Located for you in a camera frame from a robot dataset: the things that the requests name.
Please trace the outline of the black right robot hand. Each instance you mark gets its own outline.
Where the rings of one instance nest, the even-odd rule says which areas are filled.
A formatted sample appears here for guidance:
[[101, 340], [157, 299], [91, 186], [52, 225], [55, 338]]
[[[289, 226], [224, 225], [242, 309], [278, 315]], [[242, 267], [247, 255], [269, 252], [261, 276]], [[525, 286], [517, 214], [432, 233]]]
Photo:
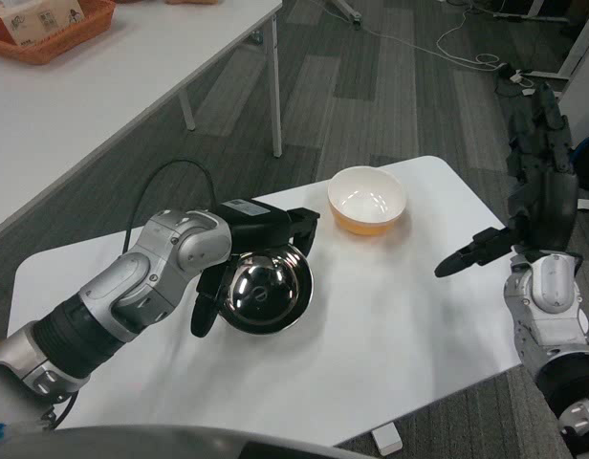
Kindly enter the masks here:
[[516, 179], [508, 197], [508, 224], [487, 228], [444, 259], [434, 274], [441, 278], [477, 264], [485, 266], [523, 251], [565, 251], [578, 212], [578, 176], [570, 161], [572, 136], [551, 87], [532, 95], [531, 113], [515, 111], [509, 123], [508, 174]]

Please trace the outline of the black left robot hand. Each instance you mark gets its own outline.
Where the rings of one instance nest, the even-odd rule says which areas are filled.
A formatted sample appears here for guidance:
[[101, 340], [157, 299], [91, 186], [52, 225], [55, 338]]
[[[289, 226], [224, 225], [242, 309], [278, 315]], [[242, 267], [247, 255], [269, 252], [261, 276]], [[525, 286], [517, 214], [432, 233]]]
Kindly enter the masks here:
[[227, 259], [203, 270], [197, 284], [190, 331], [205, 337], [216, 318], [252, 335], [271, 335], [295, 324], [314, 290], [307, 255], [319, 214], [284, 210], [254, 200], [220, 204], [231, 236]]

